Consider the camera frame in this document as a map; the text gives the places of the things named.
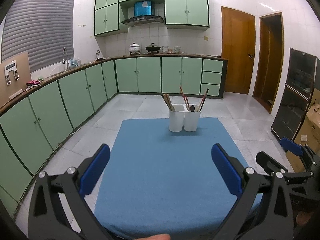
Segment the white sticker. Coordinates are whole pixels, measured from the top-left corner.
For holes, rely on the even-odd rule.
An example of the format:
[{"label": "white sticker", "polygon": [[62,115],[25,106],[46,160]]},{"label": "white sticker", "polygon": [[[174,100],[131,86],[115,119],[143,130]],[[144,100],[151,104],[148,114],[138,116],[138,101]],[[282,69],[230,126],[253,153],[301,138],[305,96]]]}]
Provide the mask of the white sticker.
[{"label": "white sticker", "polygon": [[301,142],[306,142],[307,141],[307,135],[301,135],[301,138],[300,138],[300,141]]}]

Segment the blue gripper pad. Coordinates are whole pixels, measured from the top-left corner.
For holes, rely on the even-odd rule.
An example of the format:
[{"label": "blue gripper pad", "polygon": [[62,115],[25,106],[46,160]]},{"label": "blue gripper pad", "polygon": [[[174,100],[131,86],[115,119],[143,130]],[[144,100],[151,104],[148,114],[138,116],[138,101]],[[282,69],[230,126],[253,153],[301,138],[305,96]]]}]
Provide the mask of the blue gripper pad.
[{"label": "blue gripper pad", "polygon": [[239,173],[227,158],[227,153],[219,144],[211,149],[211,157],[230,193],[238,198],[242,195],[242,180]]},{"label": "blue gripper pad", "polygon": [[91,194],[109,159],[110,148],[108,145],[103,144],[95,153],[94,159],[80,178],[79,194],[81,197],[84,198],[84,196]]},{"label": "blue gripper pad", "polygon": [[286,137],[280,140],[280,145],[283,149],[292,152],[294,155],[301,156],[303,154],[301,146]]}]

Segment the pot lid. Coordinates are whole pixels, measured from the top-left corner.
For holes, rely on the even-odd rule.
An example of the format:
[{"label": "pot lid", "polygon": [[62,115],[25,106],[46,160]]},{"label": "pot lid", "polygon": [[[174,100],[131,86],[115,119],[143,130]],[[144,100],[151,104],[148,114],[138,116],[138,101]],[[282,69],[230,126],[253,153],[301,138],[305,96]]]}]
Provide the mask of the pot lid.
[{"label": "pot lid", "polygon": [[151,43],[151,45],[146,46],[146,48],[152,48],[152,47],[159,47],[159,46],[155,45],[154,43]]},{"label": "pot lid", "polygon": [[139,47],[140,45],[136,44],[135,42],[131,44],[129,47]]}]

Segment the window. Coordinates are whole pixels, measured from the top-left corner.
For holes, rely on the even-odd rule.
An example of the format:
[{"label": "window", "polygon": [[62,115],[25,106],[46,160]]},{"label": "window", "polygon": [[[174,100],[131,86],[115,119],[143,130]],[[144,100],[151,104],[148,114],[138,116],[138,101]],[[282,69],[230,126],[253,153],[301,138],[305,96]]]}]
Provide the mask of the window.
[{"label": "window", "polygon": [[7,13],[2,36],[2,61],[27,51],[30,71],[62,61],[63,47],[74,57],[74,0],[16,0]]}]

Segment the open doorway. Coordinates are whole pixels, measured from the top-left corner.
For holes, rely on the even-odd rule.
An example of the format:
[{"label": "open doorway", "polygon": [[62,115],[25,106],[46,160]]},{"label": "open doorway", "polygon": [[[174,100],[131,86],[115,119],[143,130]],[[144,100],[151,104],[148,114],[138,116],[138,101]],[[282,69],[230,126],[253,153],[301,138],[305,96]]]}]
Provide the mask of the open doorway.
[{"label": "open doorway", "polygon": [[254,16],[222,7],[222,57],[228,59],[225,91],[248,94],[255,52]]},{"label": "open doorway", "polygon": [[279,86],[283,52],[282,13],[260,17],[260,56],[253,97],[269,113]]}]

